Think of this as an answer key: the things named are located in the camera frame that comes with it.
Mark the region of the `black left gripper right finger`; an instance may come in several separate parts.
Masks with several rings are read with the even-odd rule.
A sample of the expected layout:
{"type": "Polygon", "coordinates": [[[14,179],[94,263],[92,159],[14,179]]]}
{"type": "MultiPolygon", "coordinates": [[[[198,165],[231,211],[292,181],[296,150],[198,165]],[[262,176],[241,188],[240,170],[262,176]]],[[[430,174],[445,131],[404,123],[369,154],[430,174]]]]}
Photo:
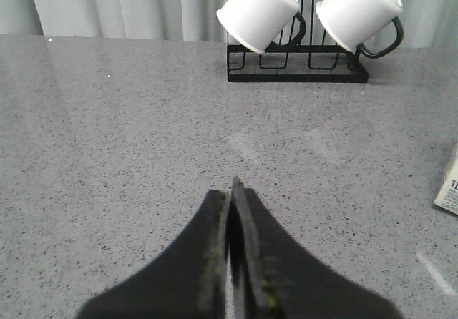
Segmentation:
{"type": "Polygon", "coordinates": [[[386,298],[324,265],[233,179],[231,265],[237,318],[401,318],[386,298]]]}

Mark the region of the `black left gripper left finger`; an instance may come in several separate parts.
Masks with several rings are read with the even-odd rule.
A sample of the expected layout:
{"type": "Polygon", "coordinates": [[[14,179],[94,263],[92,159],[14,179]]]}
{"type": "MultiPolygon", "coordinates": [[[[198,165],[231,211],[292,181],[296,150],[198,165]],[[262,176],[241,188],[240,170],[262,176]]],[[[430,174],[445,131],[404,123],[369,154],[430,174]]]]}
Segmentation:
{"type": "Polygon", "coordinates": [[[210,190],[155,260],[88,300],[78,318],[224,318],[228,196],[210,190]]]}

